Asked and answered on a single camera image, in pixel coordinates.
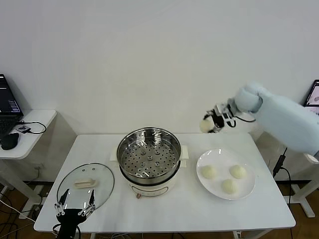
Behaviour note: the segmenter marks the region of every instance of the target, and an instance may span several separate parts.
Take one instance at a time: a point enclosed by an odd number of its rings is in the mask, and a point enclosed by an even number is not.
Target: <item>steamed bun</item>
[[[203,133],[208,133],[210,130],[214,128],[214,122],[209,119],[203,119],[200,122],[199,128]]]
[[[233,179],[226,179],[222,183],[222,189],[225,193],[233,194],[237,192],[237,184]]]
[[[207,165],[201,168],[201,174],[204,178],[213,179],[216,176],[216,169],[211,165]]]
[[[246,169],[240,165],[234,165],[229,169],[230,174],[237,179],[242,179],[247,176]]]

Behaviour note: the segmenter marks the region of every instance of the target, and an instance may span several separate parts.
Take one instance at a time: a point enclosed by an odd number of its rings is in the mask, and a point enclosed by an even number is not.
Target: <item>perforated steamer tray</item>
[[[180,165],[178,139],[161,128],[146,127],[128,134],[119,144],[121,171],[134,183],[154,185],[173,176]]]

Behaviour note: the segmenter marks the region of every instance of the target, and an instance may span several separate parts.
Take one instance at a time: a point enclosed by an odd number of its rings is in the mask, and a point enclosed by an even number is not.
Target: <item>white table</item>
[[[24,111],[24,116],[21,120],[25,122],[38,121],[44,124],[46,127],[50,125],[54,117],[56,116],[55,110],[30,110]],[[28,124],[28,127],[31,128],[33,132],[41,132],[44,130],[43,126],[33,123]],[[32,208],[34,204],[38,204],[41,201],[41,197],[38,193],[41,191],[43,186],[36,186],[34,191],[27,186],[20,178],[16,175],[14,170],[12,170],[6,163],[1,159],[9,160],[20,160],[29,155],[35,144],[38,142],[42,134],[30,134],[30,133],[19,133],[18,144],[15,148],[10,150],[3,150],[0,148],[0,177],[2,177],[6,182],[15,187],[17,190],[22,192],[25,196],[29,198],[28,202],[25,204],[23,211],[28,211]]]
[[[176,185],[167,194],[140,199],[129,188],[118,164],[109,161],[112,149],[124,135],[80,135],[76,138],[34,229],[52,231],[58,221],[54,203],[63,178],[74,168],[90,162],[107,165],[114,173],[110,198],[86,222],[84,233],[140,232],[217,232],[250,231],[248,238],[259,238],[272,229],[293,227],[296,222],[253,139],[241,134],[176,134],[188,146],[189,160],[180,168]],[[196,175],[196,162],[205,151],[227,147],[247,160],[256,173],[256,187],[243,200],[227,201],[210,194]]]

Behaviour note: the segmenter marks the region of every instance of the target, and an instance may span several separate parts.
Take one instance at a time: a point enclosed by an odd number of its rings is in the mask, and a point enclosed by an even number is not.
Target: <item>laptop screen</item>
[[[1,113],[21,113],[4,75],[0,75],[0,114]]]

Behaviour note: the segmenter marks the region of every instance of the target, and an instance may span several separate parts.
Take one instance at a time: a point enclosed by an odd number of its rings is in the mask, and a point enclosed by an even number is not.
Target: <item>pot lid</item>
[[[63,209],[84,209],[89,204],[100,207],[110,197],[114,187],[112,171],[100,163],[81,165],[62,180],[56,197]]]

